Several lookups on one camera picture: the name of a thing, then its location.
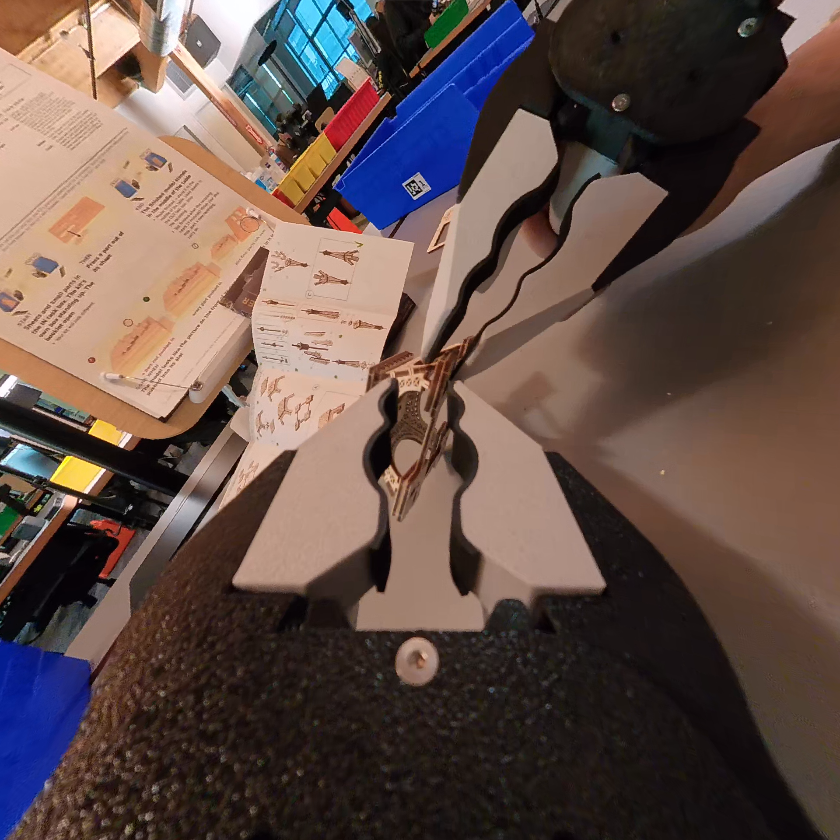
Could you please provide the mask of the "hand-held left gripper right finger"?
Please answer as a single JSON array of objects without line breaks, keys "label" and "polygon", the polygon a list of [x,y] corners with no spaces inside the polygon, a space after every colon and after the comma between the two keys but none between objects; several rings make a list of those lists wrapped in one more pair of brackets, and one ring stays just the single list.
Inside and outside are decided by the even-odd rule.
[{"label": "hand-held left gripper right finger", "polygon": [[449,567],[485,623],[500,602],[600,595],[604,577],[548,454],[464,383],[448,388],[453,499]]}]

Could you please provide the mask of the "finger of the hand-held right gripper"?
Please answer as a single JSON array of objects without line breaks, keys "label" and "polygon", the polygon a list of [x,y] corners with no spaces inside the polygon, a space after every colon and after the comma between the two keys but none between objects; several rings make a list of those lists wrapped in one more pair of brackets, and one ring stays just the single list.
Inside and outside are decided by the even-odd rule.
[{"label": "finger of the hand-held right gripper", "polygon": [[599,276],[667,195],[639,173],[587,185],[573,203],[557,254],[519,271],[512,290],[502,294],[502,310],[467,329],[476,343],[461,365],[461,378],[487,371],[592,302]]},{"label": "finger of the hand-held right gripper", "polygon": [[424,359],[445,347],[472,294],[496,272],[509,236],[549,202],[559,178],[551,121],[517,110],[456,206],[427,307]]}]

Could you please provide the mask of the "wooden tower model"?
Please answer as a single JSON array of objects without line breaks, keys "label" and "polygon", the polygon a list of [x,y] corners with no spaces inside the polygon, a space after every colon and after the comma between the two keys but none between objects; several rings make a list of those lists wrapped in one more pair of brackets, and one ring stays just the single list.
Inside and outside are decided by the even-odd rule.
[{"label": "wooden tower model", "polygon": [[402,351],[368,371],[368,391],[386,378],[397,383],[396,420],[390,432],[391,462],[381,483],[390,498],[392,515],[399,522],[406,518],[427,474],[444,450],[449,429],[442,407],[448,384],[475,342],[470,336],[461,343],[450,344],[430,362],[411,351]]}]

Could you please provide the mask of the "person's right forearm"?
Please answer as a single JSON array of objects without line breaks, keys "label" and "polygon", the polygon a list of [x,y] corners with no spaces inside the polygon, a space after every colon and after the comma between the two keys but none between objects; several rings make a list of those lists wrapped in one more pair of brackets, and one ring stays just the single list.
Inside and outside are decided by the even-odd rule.
[{"label": "person's right forearm", "polygon": [[794,52],[785,73],[748,118],[760,129],[742,157],[752,179],[838,140],[838,19]]}]

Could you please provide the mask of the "grey desk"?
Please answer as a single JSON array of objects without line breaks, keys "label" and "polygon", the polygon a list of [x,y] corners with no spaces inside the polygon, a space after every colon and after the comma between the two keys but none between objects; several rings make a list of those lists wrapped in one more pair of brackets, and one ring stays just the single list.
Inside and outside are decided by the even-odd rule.
[{"label": "grey desk", "polygon": [[544,447],[606,591],[406,633],[234,592],[269,467],[122,631],[19,837],[838,838],[838,145],[469,387]]}]

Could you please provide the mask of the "blue bin with square tag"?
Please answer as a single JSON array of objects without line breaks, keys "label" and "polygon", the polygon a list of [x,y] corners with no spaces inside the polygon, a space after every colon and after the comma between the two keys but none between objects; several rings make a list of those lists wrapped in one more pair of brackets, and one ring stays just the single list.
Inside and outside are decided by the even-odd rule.
[{"label": "blue bin with square tag", "polygon": [[337,191],[383,230],[456,187],[478,109],[454,85],[413,114],[383,122],[339,179]]}]

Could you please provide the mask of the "red plastic bin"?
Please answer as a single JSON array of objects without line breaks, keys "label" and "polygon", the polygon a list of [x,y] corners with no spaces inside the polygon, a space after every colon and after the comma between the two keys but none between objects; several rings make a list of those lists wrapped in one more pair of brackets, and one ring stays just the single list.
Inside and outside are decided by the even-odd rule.
[{"label": "red plastic bin", "polygon": [[350,140],[370,112],[377,107],[380,99],[381,96],[373,80],[367,79],[335,113],[332,120],[325,126],[323,133],[337,153]]}]

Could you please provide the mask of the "folded paper assembly leaflet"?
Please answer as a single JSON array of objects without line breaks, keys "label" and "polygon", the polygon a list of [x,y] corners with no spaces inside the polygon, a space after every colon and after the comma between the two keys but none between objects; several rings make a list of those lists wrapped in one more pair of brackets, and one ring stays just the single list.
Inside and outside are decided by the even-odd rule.
[{"label": "folded paper assembly leaflet", "polygon": [[242,297],[256,373],[244,416],[248,443],[221,508],[362,397],[397,319],[414,249],[399,238],[276,225],[256,288]]}]

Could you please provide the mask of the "yellow plastic bin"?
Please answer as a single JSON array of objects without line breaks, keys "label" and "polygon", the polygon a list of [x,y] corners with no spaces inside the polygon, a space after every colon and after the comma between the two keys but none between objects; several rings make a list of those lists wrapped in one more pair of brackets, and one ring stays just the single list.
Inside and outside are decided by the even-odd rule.
[{"label": "yellow plastic bin", "polygon": [[[126,433],[100,419],[94,421],[87,434],[105,443],[117,446],[120,446],[127,439]],[[92,488],[101,480],[109,478],[110,475],[102,467],[75,456],[66,456],[49,477],[49,480],[58,487],[64,488],[65,491],[81,491],[90,494]]]},{"label": "yellow plastic bin", "polygon": [[298,156],[272,193],[273,196],[290,207],[300,204],[338,154],[327,134],[321,132]]}]

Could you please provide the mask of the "green plastic bin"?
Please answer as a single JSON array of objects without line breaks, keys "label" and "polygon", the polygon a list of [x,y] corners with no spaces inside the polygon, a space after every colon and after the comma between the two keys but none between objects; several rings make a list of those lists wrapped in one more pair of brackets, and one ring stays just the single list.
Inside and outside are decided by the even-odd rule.
[{"label": "green plastic bin", "polygon": [[476,9],[482,9],[487,1],[439,2],[434,9],[434,22],[424,34],[428,49],[439,46]]}]

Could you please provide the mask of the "black office chair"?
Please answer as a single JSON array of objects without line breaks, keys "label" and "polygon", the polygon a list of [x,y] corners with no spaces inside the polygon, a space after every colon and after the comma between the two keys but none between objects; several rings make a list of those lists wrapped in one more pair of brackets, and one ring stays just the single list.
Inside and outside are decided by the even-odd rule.
[{"label": "black office chair", "polygon": [[105,519],[62,524],[2,602],[2,640],[13,642],[29,624],[41,635],[61,607],[94,607],[93,587],[113,585],[112,573],[135,534]]}]

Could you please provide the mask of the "black metal beam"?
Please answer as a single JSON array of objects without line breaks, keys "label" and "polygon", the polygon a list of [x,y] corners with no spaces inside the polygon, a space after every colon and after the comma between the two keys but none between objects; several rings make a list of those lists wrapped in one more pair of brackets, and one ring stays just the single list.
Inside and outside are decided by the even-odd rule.
[{"label": "black metal beam", "polygon": [[12,434],[54,448],[64,455],[79,458],[170,497],[181,491],[187,482],[187,476],[164,467],[152,458],[84,433],[52,416],[18,406],[4,397],[1,398],[1,426]]}]

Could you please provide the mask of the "large window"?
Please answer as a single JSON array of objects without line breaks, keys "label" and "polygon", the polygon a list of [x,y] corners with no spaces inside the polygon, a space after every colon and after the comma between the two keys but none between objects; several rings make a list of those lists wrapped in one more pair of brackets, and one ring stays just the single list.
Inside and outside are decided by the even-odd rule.
[{"label": "large window", "polygon": [[227,84],[270,134],[295,107],[339,111],[353,94],[337,71],[361,58],[337,2],[277,2],[252,27]]}]

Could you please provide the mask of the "large printed instruction sheet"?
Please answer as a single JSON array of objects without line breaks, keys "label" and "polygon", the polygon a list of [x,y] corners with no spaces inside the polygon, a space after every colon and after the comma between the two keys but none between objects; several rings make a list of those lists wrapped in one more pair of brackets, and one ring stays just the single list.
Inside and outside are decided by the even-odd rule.
[{"label": "large printed instruction sheet", "polygon": [[166,419],[244,331],[267,215],[162,140],[1,58],[2,340]]}]

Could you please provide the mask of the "small wooden frame piece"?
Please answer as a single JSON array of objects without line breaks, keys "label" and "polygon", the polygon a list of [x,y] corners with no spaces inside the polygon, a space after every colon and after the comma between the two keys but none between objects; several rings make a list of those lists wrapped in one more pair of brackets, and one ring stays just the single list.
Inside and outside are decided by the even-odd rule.
[{"label": "small wooden frame piece", "polygon": [[441,249],[445,245],[445,241],[448,236],[448,231],[454,220],[457,218],[457,211],[458,205],[453,205],[443,213],[437,224],[437,227],[435,228],[434,235],[432,236],[428,244],[428,254],[432,254],[433,252]]}]

